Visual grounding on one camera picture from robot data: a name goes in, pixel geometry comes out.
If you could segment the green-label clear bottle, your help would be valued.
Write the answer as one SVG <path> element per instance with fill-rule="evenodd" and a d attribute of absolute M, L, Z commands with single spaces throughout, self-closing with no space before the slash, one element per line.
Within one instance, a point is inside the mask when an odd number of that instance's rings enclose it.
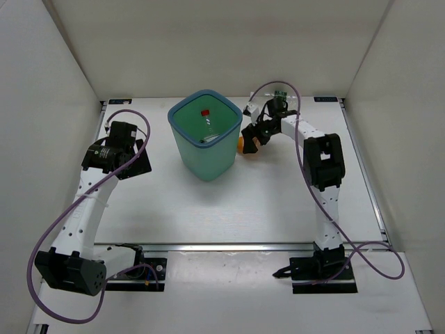
<path fill-rule="evenodd" d="M 288 93 L 283 90 L 267 91 L 264 93 L 264 97 L 267 97 L 268 99 L 279 97 L 283 100 L 284 108 L 287 110 L 297 110 L 300 108 L 300 100 L 298 96 L 292 92 Z"/>

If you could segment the orange juice bottle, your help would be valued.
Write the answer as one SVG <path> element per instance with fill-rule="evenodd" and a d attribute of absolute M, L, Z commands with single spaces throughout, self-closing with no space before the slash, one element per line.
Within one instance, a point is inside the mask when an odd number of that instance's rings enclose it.
<path fill-rule="evenodd" d="M 254 138 L 252 139 L 252 141 L 253 141 L 253 143 L 254 143 L 256 149 L 259 150 L 259 148 L 260 148 L 261 145 L 260 145 L 260 142 L 258 141 L 258 139 L 257 139 L 256 137 L 254 137 Z M 242 136 L 240 136 L 240 137 L 238 138 L 238 144 L 237 144 L 237 152 L 238 152 L 239 154 L 244 154 L 244 152 L 243 152 L 244 144 L 245 144 L 244 138 L 243 138 Z"/>

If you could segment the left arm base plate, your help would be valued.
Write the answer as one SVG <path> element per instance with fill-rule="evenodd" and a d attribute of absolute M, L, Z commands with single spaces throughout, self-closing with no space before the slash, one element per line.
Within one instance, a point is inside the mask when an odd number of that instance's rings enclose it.
<path fill-rule="evenodd" d="M 143 262 L 153 268 L 158 281 L 151 269 L 141 267 L 111 278 L 106 284 L 106 291 L 163 292 L 168 272 L 168 254 L 166 252 L 146 252 L 143 255 Z"/>

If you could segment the red-label clear water bottle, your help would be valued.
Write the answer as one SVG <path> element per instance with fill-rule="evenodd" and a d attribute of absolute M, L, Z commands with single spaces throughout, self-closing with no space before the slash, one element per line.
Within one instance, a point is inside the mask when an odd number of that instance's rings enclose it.
<path fill-rule="evenodd" d="M 213 120 L 211 119 L 210 111 L 208 109 L 201 111 L 201 116 L 204 122 L 203 138 L 208 135 L 217 134 L 218 132 L 213 126 Z"/>

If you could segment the black-label clear bottle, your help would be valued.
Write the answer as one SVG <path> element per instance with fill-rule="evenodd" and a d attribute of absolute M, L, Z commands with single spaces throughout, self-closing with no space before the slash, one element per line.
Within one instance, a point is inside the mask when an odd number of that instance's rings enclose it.
<path fill-rule="evenodd" d="M 220 139 L 221 135 L 220 134 L 212 134 L 212 135 L 208 135 L 205 136 L 204 138 L 201 138 L 198 143 L 200 144 L 207 144 L 207 143 L 212 143 L 214 141 L 218 141 Z"/>

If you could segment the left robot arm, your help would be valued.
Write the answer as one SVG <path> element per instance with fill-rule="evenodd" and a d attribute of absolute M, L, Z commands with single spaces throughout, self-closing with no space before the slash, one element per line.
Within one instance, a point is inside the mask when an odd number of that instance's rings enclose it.
<path fill-rule="evenodd" d="M 108 136 L 88 148 L 76 193 L 81 202 L 67 215 L 50 249 L 38 251 L 34 259 L 51 288 L 95 296 L 106 279 L 121 271 L 130 278 L 144 274 L 141 246 L 116 244 L 103 251 L 94 247 L 99 223 L 118 182 L 151 171 L 146 151 L 136 153 L 143 147 L 143 140 L 136 137 L 137 129 L 114 121 Z"/>

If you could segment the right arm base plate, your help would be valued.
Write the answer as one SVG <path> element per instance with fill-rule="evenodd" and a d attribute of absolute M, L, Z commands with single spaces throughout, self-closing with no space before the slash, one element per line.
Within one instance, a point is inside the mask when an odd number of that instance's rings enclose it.
<path fill-rule="evenodd" d="M 315 257 L 291 257 L 289 265 L 272 274 L 290 278 L 293 294 L 355 294 L 358 288 L 351 264 L 342 262 L 322 267 Z"/>

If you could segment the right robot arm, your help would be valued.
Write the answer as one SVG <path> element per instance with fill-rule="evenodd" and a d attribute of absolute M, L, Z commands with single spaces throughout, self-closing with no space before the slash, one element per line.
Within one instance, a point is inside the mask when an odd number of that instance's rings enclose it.
<path fill-rule="evenodd" d="M 243 154 L 257 153 L 276 134 L 295 141 L 302 175 L 316 203 L 316 249 L 340 248 L 341 233 L 334 223 L 339 216 L 339 188 L 346 168 L 339 135 L 326 134 L 302 120 L 300 113 L 289 110 L 281 97 L 268 100 L 262 108 L 248 102 L 243 113 L 250 117 L 250 124 L 238 140 Z"/>

